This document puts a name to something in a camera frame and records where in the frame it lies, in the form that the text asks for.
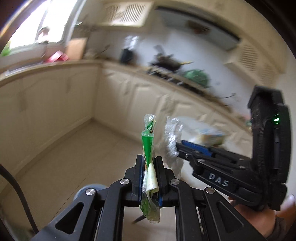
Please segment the right hand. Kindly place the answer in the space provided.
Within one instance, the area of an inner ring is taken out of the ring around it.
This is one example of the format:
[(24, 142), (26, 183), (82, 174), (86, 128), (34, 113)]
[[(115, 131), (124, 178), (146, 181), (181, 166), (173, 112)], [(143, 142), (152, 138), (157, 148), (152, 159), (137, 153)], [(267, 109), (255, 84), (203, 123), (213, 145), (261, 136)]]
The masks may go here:
[(295, 234), (295, 196), (289, 195), (280, 207), (274, 211), (266, 207), (254, 211), (245, 205), (238, 204), (229, 197), (230, 203), (244, 216), (267, 240), (288, 240)]

